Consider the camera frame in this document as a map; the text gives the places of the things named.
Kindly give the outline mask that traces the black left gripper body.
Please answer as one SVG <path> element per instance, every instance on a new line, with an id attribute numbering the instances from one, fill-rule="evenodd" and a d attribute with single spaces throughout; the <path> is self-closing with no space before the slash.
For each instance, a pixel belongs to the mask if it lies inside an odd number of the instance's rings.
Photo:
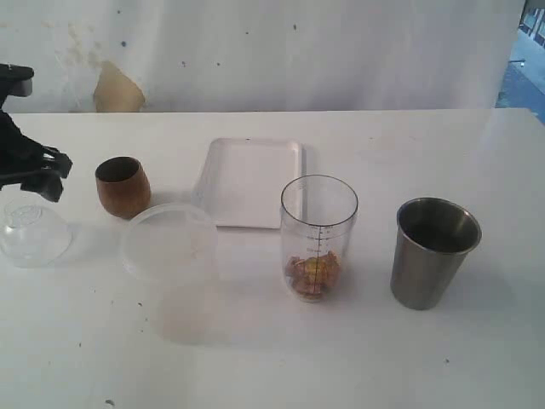
<path id="1" fill-rule="evenodd" d="M 34 71 L 28 66 L 1 64 L 1 106 L 9 96 L 27 97 L 32 93 Z M 1 187 L 44 187 L 47 175 L 42 169 L 42 146 L 22 134 L 13 119 L 1 109 Z"/>

